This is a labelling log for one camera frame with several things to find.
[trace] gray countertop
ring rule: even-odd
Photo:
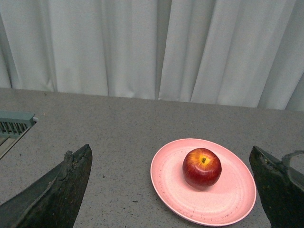
[[[66,151],[87,143],[92,148],[75,228],[203,227],[172,212],[153,188],[151,161],[171,141],[215,142],[250,170],[254,145],[279,159],[304,149],[303,112],[3,88],[0,110],[33,112],[38,118],[0,160],[0,204],[60,163]],[[269,228],[259,196],[250,214],[228,227]]]

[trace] white curtain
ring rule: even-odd
[[[0,0],[0,87],[304,111],[303,0]]]

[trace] plate rim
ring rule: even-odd
[[[161,196],[161,194],[159,193],[159,191],[157,190],[155,184],[154,184],[154,181],[153,181],[153,172],[152,172],[152,169],[153,169],[153,163],[154,163],[154,160],[155,158],[157,157],[157,155],[163,150],[164,147],[168,146],[169,144],[171,143],[175,143],[177,141],[191,141],[191,140],[195,140],[195,141],[201,141],[201,142],[205,142],[205,143],[211,143],[211,144],[215,144],[221,148],[223,148],[224,150],[227,150],[228,152],[230,152],[232,155],[234,155],[243,165],[244,167],[247,169],[247,171],[249,172],[250,174],[250,177],[252,179],[252,183],[253,183],[253,188],[254,188],[254,197],[253,197],[253,201],[252,201],[252,205],[250,207],[250,209],[240,218],[232,221],[232,222],[228,222],[228,223],[222,223],[222,224],[212,224],[212,223],[204,223],[204,222],[200,222],[200,221],[197,221],[197,220],[194,220],[194,219],[191,219],[181,213],[179,213],[178,211],[174,210],[171,208],[171,206],[168,204],[168,202],[166,202],[166,200],[164,200],[164,198]],[[208,141],[208,140],[204,140],[204,139],[199,139],[199,138],[182,138],[182,139],[177,139],[177,140],[174,140],[174,141],[171,141],[165,145],[163,145],[154,155],[153,159],[152,159],[152,162],[151,162],[151,166],[150,166],[150,176],[151,176],[151,181],[152,181],[152,184],[153,184],[153,187],[157,193],[157,195],[160,197],[160,199],[163,201],[163,203],[170,209],[172,210],[175,214],[179,215],[180,217],[188,220],[188,221],[191,221],[193,223],[196,223],[196,224],[199,224],[199,225],[204,225],[204,226],[210,226],[210,227],[221,227],[221,226],[227,226],[227,225],[231,225],[231,224],[235,224],[237,222],[239,222],[240,220],[244,219],[253,209],[255,203],[256,203],[256,199],[257,199],[257,186],[256,186],[256,183],[255,183],[255,180],[253,178],[253,175],[252,173],[250,172],[249,168],[246,166],[246,164],[236,155],[234,154],[232,151],[230,151],[229,149],[223,147],[222,145],[220,144],[217,144],[215,142],[212,142],[212,141]]]

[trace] apple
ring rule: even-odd
[[[185,181],[198,190],[214,185],[222,173],[218,156],[206,148],[190,151],[182,164]]]

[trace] pink plate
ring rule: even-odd
[[[195,148],[213,151],[221,161],[218,182],[206,191],[186,183],[182,163]],[[151,163],[151,179],[161,200],[181,217],[205,226],[226,226],[243,219],[257,197],[247,166],[226,148],[202,139],[180,139],[163,146]]]

